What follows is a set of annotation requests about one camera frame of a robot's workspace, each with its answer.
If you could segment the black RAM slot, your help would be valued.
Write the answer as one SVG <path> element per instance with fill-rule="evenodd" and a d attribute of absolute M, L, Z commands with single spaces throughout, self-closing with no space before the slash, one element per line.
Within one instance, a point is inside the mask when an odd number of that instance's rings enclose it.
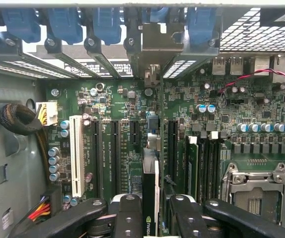
<path fill-rule="evenodd" d="M 219 173 L 219 132 L 211 131 L 210 141 L 210 191 L 209 198 L 216 198 L 218 194 L 218 173 Z"/>
<path fill-rule="evenodd" d="M 200 168 L 199 168 L 199 176 L 200 176 L 200 195 L 199 200 L 203 203 L 206 200 L 207 194 L 207 160 L 208 160 L 208 140 L 201 139 L 199 144 L 200 149 Z"/>

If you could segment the long black expansion slot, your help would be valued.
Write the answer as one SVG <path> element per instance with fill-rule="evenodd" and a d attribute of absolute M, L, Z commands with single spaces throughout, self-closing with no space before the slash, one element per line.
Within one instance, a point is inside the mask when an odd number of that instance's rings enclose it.
<path fill-rule="evenodd" d="M 111 175 L 112 175 L 112 194 L 119 192 L 120 175 L 120 125 L 118 120 L 111 120 Z"/>
<path fill-rule="evenodd" d="M 169 120 L 167 125 L 167 163 L 168 174 L 174 179 L 175 161 L 177 157 L 177 143 L 178 143 L 178 122 L 176 120 Z"/>
<path fill-rule="evenodd" d="M 99 188 L 99 121 L 93 120 L 91 126 L 91 134 L 92 134 L 92 156 L 93 156 L 93 166 L 94 166 L 94 176 L 95 182 L 95 192 L 96 197 L 100 197 L 100 188 Z"/>

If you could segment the metal CPU socket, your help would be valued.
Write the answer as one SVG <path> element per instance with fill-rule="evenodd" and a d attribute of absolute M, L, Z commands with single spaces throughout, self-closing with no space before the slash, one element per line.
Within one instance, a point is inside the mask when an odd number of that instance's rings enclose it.
<path fill-rule="evenodd" d="M 240 171 L 229 163 L 219 199 L 285 228 L 285 164 L 272 171 Z"/>

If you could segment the white expansion slot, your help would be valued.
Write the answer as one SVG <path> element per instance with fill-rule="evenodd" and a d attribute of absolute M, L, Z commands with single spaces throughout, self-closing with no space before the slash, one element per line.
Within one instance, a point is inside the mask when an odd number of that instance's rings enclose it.
<path fill-rule="evenodd" d="M 70 116 L 69 120 L 72 196 L 81 198 L 85 191 L 82 116 Z"/>

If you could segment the short black expansion slot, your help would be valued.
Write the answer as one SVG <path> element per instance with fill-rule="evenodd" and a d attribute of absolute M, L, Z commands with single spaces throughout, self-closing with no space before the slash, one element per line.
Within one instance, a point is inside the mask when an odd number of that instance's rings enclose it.
<path fill-rule="evenodd" d="M 130 121 L 130 143 L 138 145 L 140 142 L 140 127 L 138 120 Z"/>

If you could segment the blue expansion slot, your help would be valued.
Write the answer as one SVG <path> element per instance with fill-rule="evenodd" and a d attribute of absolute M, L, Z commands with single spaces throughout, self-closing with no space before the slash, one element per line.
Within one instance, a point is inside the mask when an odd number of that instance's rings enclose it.
<path fill-rule="evenodd" d="M 148 112 L 146 118 L 149 133 L 156 133 L 159 128 L 159 116 L 156 112 Z"/>

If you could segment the green motherboard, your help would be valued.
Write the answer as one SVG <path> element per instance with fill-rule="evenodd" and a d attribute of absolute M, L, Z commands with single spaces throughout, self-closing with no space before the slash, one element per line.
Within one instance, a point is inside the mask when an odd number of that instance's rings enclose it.
<path fill-rule="evenodd" d="M 285 56 L 265 59 L 261 70 L 249 74 L 253 59 L 224 58 L 203 65 L 193 74 L 164 82 L 164 177 L 158 235 L 171 231 L 170 197 L 185 194 L 200 203 L 201 139 L 219 132 L 218 194 L 229 163 L 240 171 L 272 171 L 285 164 Z M 99 121 L 99 188 L 108 203 L 117 195 L 143 198 L 143 150 L 147 114 L 156 108 L 156 89 L 141 79 L 60 80 L 46 84 L 46 101 L 57 102 L 58 123 L 49 127 L 50 178 L 58 187 L 53 206 L 68 210 L 96 197 L 91 126 Z M 81 115 L 83 124 L 85 191 L 72 196 L 70 116 Z M 119 192 L 112 194 L 111 120 L 120 125 Z M 138 120 L 140 142 L 130 143 L 130 121 Z M 178 122 L 174 179 L 168 174 L 167 125 Z M 210 194 L 210 144 L 207 160 L 207 194 Z"/>

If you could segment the open black PC case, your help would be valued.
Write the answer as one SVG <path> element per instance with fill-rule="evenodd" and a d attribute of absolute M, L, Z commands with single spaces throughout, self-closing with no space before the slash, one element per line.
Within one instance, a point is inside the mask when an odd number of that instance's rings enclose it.
<path fill-rule="evenodd" d="M 48 9 L 68 7 L 78 10 L 83 41 L 69 45 L 61 40 L 63 52 L 100 78 L 54 58 L 44 47 L 47 38 L 56 38 Z M 120 8 L 120 43 L 105 45 L 101 40 L 102 53 L 120 78 L 112 77 L 84 48 L 84 40 L 95 36 L 92 19 L 93 10 L 98 7 Z M 13 238 L 13 228 L 26 215 L 33 215 L 33 222 L 39 224 L 66 211 L 53 206 L 58 187 L 50 178 L 48 164 L 50 126 L 42 126 L 36 115 L 36 103 L 46 102 L 46 84 L 92 79 L 141 79 L 145 83 L 141 68 L 141 78 L 133 77 L 123 43 L 131 36 L 141 40 L 142 46 L 143 25 L 151 23 L 152 7 L 169 8 L 165 23 L 159 23 L 162 33 L 169 23 L 184 26 L 184 32 L 174 36 L 183 43 L 183 51 L 167 66 L 163 80 L 186 77 L 221 58 L 253 59 L 248 72 L 256 74 L 265 59 L 285 56 L 285 0 L 0 0 L 0 32 L 8 32 L 2 8 L 33 8 L 41 28 L 41 40 L 38 43 L 22 40 L 24 52 L 78 76 L 54 79 L 2 62 L 5 43 L 0 40 L 0 238 Z M 216 8 L 213 47 L 207 43 L 190 47 L 186 22 L 189 7 Z"/>

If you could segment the white power connector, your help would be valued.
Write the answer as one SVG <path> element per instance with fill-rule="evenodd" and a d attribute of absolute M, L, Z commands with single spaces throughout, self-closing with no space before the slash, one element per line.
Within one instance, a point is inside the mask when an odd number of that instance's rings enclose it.
<path fill-rule="evenodd" d="M 42 126 L 51 126 L 58 123 L 58 105 L 57 102 L 37 102 L 37 119 Z"/>

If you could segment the metal slot cover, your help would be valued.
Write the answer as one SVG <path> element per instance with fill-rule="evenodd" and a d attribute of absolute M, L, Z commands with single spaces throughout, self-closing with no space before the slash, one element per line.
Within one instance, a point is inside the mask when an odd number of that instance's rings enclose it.
<path fill-rule="evenodd" d="M 23 50 L 23 41 L 8 32 L 0 32 L 0 40 L 5 43 L 5 49 L 1 51 L 1 61 L 28 69 L 37 74 L 47 75 L 50 78 L 78 78 L 74 73 L 52 65 Z"/>
<path fill-rule="evenodd" d="M 114 66 L 108 61 L 105 55 L 102 53 L 101 40 L 96 36 L 87 37 L 84 40 L 84 48 L 87 54 L 94 59 L 100 66 L 102 66 L 108 73 L 114 78 L 120 78 L 121 75 L 114 68 Z"/>
<path fill-rule="evenodd" d="M 58 39 L 58 38 L 54 38 L 54 39 L 47 38 L 45 40 L 44 47 L 47 50 L 47 53 L 49 55 L 53 56 L 54 58 L 61 60 L 62 62 L 67 63 L 70 66 L 75 67 L 75 68 L 79 69 L 80 71 L 83 71 L 84 73 L 86 73 L 92 77 L 100 78 L 100 75 L 91 71 L 89 68 L 87 68 L 83 64 L 77 62 L 76 60 L 74 60 L 70 56 L 66 55 L 63 52 L 62 41 L 60 39 Z"/>
<path fill-rule="evenodd" d="M 141 70 L 140 70 L 140 56 L 142 51 L 141 40 L 129 36 L 124 40 L 123 45 L 126 50 L 129 63 L 131 65 L 133 77 L 141 78 Z"/>

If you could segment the blue slot latch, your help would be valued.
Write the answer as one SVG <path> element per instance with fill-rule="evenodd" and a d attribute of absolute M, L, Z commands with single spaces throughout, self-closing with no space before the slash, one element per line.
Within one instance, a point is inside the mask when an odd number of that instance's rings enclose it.
<path fill-rule="evenodd" d="M 189 7 L 186 22 L 190 47 L 195 48 L 204 43 L 209 47 L 215 45 L 216 40 L 213 38 L 216 22 L 215 7 Z"/>
<path fill-rule="evenodd" d="M 48 19 L 56 38 L 69 45 L 83 41 L 81 18 L 77 8 L 49 8 Z"/>
<path fill-rule="evenodd" d="M 150 22 L 165 23 L 169 12 L 168 7 L 152 7 L 150 10 Z"/>
<path fill-rule="evenodd" d="M 1 14 L 10 34 L 26 43 L 41 40 L 39 20 L 33 8 L 2 8 Z"/>
<path fill-rule="evenodd" d="M 93 10 L 93 30 L 96 37 L 105 45 L 118 44 L 121 41 L 120 8 L 98 7 Z"/>

